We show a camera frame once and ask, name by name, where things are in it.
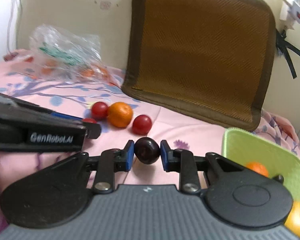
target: dark round fruit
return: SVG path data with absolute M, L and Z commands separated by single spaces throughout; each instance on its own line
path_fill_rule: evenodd
M 96 120 L 92 119 L 92 118 L 83 118 L 82 122 L 91 122 L 91 123 L 97 123 Z
M 134 134 L 146 135 L 152 127 L 152 121 L 149 116 L 142 114 L 137 116 L 132 124 Z
M 283 184 L 284 181 L 285 181 L 284 176 L 282 176 L 281 174 L 278 174 L 277 176 L 274 176 L 272 179 L 280 182 L 281 184 Z
M 142 163 L 152 164 L 159 159 L 160 148 L 153 139 L 143 137 L 134 144 L 134 153 Z
M 108 105 L 104 102 L 96 102 L 91 107 L 91 116 L 96 120 L 103 120 L 108 115 Z

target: clear plastic bag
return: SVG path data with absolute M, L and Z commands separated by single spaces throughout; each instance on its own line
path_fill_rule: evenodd
M 30 37 L 30 51 L 19 53 L 13 60 L 33 63 L 36 67 L 31 75 L 46 80 L 112 82 L 99 52 L 96 35 L 79 37 L 61 28 L 41 25 Z

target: gray ribbed surface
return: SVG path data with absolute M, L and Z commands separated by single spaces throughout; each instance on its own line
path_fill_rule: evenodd
M 280 226 L 265 231 L 231 228 L 213 217 L 194 196 L 174 185 L 121 185 L 97 195 L 89 208 L 67 224 L 50 229 L 10 225 L 0 240 L 296 240 Z

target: metal screw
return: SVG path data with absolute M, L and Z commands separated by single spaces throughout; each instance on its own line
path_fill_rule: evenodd
M 193 183 L 186 183 L 182 188 L 185 192 L 196 192 L 199 189 L 199 187 Z
M 111 185 L 107 182 L 98 182 L 94 187 L 98 190 L 106 191 L 111 188 Z

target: purple flower print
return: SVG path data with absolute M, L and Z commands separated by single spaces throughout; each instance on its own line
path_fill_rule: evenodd
M 184 150 L 189 150 L 190 149 L 188 143 L 186 143 L 184 141 L 181 141 L 181 140 L 176 140 L 176 141 L 173 142 L 173 144 L 176 148 L 179 148 L 179 149 L 184 149 Z

